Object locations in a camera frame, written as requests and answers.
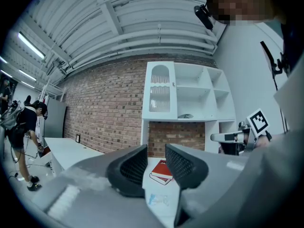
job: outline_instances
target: sneaker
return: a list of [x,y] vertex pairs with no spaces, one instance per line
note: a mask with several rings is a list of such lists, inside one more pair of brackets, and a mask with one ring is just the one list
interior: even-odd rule
[[42,186],[40,184],[34,184],[31,187],[27,187],[29,191],[34,192],[38,191]]
[[32,177],[32,178],[30,179],[30,181],[31,181],[32,183],[37,183],[37,182],[39,182],[40,180],[39,180],[38,177],[34,176],[34,177]]

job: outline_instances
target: ceiling pipe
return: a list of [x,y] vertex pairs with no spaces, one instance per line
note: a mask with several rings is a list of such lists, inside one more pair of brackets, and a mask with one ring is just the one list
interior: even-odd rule
[[[113,51],[118,51],[120,49],[124,49],[124,48],[128,48],[128,47],[136,47],[136,46],[142,46],[142,45],[148,45],[148,44],[159,44],[159,43],[160,43],[160,41],[158,38],[122,43],[118,46],[111,47],[108,50],[95,53],[95,54],[85,58],[84,60],[73,65],[71,69],[78,68],[80,65],[83,65],[84,63],[86,63],[92,59],[95,59],[96,57],[98,57],[100,55],[108,54]],[[190,45],[190,46],[196,46],[196,47],[201,47],[201,48],[207,48],[210,50],[213,50],[215,48],[214,45],[210,45],[207,43],[197,42],[197,41],[192,41],[192,40],[183,40],[183,39],[161,39],[161,43]]]
[[[115,52],[115,53],[112,53],[112,54],[108,54],[108,55],[105,55],[105,56],[102,56],[102,57],[99,57],[99,58],[95,58],[89,62],[86,62],[80,66],[78,66],[77,68],[69,68],[67,70],[67,73],[72,73],[74,72],[75,70],[78,70],[79,68],[81,67],[84,67],[86,65],[89,65],[90,63],[93,63],[93,62],[96,62],[96,61],[99,61],[99,60],[102,60],[104,58],[107,58],[107,57],[113,57],[113,56],[117,56],[117,55],[121,55],[121,54],[125,54],[125,53],[129,53],[129,52],[135,52],[135,51],[143,51],[143,50],[157,50],[157,49],[175,49],[175,50],[188,50],[188,51],[195,51],[195,52],[201,52],[201,53],[205,53],[205,54],[210,54],[212,55],[212,52],[210,51],[206,51],[206,50],[200,50],[200,49],[195,49],[195,48],[188,48],[188,47],[144,47],[144,48],[136,48],[136,49],[130,49],[130,50],[125,50],[125,51],[119,51],[119,52]],[[55,84],[59,83],[64,77],[62,77],[61,79],[59,79],[58,81],[55,82]]]
[[[119,42],[121,40],[131,39],[131,38],[136,38],[136,37],[143,37],[143,36],[153,36],[153,35],[158,36],[158,34],[159,34],[158,29],[150,29],[150,30],[137,31],[137,32],[132,32],[132,33],[117,36],[115,38],[103,41],[103,42],[91,47],[87,51],[85,51],[85,52],[79,54],[77,57],[73,58],[68,64],[63,65],[62,68],[66,69],[67,67],[72,65],[74,62],[76,62],[78,59],[80,59],[82,57],[85,57],[89,53],[91,53],[95,50],[98,50],[102,47],[108,46],[110,44]],[[210,41],[214,41],[214,42],[218,41],[218,39],[216,38],[215,35],[210,36],[210,35],[195,33],[195,32],[186,31],[186,30],[178,30],[178,29],[161,29],[161,35],[188,36],[188,37],[193,37],[193,38],[206,39],[206,40],[210,40]],[[97,56],[100,56],[102,54],[103,54],[103,52],[97,52],[94,55],[92,55],[91,57],[97,57]]]

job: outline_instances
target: backpack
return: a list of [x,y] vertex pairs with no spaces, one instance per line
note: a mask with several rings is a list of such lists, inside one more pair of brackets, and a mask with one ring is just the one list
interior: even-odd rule
[[0,117],[0,126],[11,130],[17,125],[17,119],[23,109],[20,107],[21,101],[13,101],[11,106]]

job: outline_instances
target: fluorescent light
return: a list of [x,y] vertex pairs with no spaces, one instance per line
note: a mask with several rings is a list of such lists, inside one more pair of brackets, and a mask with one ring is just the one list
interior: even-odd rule
[[2,57],[0,57],[0,60],[4,63],[7,63],[7,61],[5,61]]
[[35,52],[40,58],[44,59],[44,54],[42,54],[24,35],[18,33],[18,37],[22,42],[27,45],[33,52]]
[[29,85],[29,84],[27,84],[27,83],[25,83],[25,82],[23,82],[23,81],[21,81],[21,82],[24,83],[25,85],[27,85],[27,86],[32,87],[33,89],[35,89],[34,86],[31,86],[31,85]]
[[19,69],[19,72],[21,72],[21,73],[22,73],[22,74],[24,74],[25,76],[27,76],[27,77],[31,78],[32,80],[36,81],[36,79],[35,79],[35,78],[33,78],[32,76],[30,76],[30,75],[26,74],[25,72],[21,71],[20,69]]
[[13,78],[13,76],[12,75],[9,75],[8,73],[6,73],[6,72],[4,72],[3,70],[0,70],[2,73],[4,73],[5,75],[7,75],[8,77],[11,77],[11,78]]

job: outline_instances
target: red book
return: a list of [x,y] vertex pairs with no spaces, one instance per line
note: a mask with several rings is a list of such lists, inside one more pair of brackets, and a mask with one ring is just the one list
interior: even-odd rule
[[166,161],[161,160],[152,170],[151,174],[155,177],[173,179],[173,176],[166,164]]
[[161,178],[161,177],[155,177],[150,173],[150,178],[152,178],[153,180],[159,182],[162,185],[167,185],[171,179],[165,179],[165,178]]

